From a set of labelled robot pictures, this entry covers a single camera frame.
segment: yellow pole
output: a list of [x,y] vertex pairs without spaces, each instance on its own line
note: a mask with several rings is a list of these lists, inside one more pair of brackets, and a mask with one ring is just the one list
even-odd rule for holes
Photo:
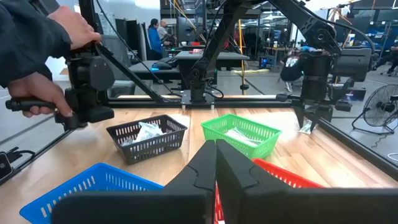
[[[241,26],[241,20],[238,21],[239,24],[239,46],[241,49],[241,54],[243,54],[243,47],[242,47],[242,26]],[[246,84],[246,81],[244,80],[244,60],[241,62],[242,65],[242,85]],[[246,90],[242,90],[242,95],[246,95]]]

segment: black basket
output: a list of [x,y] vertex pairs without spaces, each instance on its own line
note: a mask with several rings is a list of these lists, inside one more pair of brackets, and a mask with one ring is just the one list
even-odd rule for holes
[[[141,129],[139,122],[158,124],[163,134],[145,141],[136,142],[128,146],[121,144],[129,139],[136,139]],[[153,118],[133,121],[126,124],[109,127],[106,130],[113,138],[114,144],[123,155],[128,165],[135,164],[163,153],[170,152],[181,147],[184,132],[187,129],[184,125],[176,122],[170,116],[162,115]]]

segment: electric fan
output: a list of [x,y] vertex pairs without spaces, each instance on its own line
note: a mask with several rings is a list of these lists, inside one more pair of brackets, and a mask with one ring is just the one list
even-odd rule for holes
[[[362,113],[353,121],[353,129],[365,131],[372,134],[394,134],[388,124],[391,124],[398,117],[398,85],[386,85],[373,92],[363,106]],[[355,122],[363,116],[365,122],[372,127],[383,127],[388,132],[374,132],[355,126]]]

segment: blue shirt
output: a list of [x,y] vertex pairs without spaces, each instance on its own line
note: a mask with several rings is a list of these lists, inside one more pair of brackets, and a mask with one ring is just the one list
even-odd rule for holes
[[148,38],[149,38],[151,49],[161,54],[162,53],[162,44],[160,43],[160,37],[155,28],[149,28]]

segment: plastic basket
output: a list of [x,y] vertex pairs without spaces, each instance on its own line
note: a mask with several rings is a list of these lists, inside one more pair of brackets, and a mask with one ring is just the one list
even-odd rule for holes
[[56,189],[23,207],[19,214],[29,222],[50,223],[51,211],[62,198],[84,190],[160,190],[163,186],[123,170],[95,164]]
[[[266,125],[241,118],[234,114],[226,114],[201,124],[206,140],[224,139],[250,159],[265,158],[274,150],[282,131]],[[231,138],[225,133],[237,127],[248,138],[261,141],[256,147]]]
[[[141,129],[139,122],[158,124],[163,134],[154,138],[140,141],[128,146],[121,144],[130,138],[136,139]],[[181,147],[182,139],[187,127],[176,122],[170,116],[162,115],[153,118],[133,121],[126,124],[109,127],[106,130],[112,137],[118,151],[122,154],[128,165],[135,164],[163,153],[170,152]]]
[[[274,177],[280,179],[281,181],[289,184],[293,188],[325,188],[322,185],[316,184],[311,180],[307,180],[299,175],[296,175],[292,172],[279,168],[269,162],[266,162],[262,159],[253,159],[253,162],[257,164],[259,167],[266,170],[268,173],[273,175]],[[216,189],[216,200],[215,200],[215,224],[219,221],[224,220],[223,216],[223,207],[221,206],[220,196],[218,194],[218,189]]]

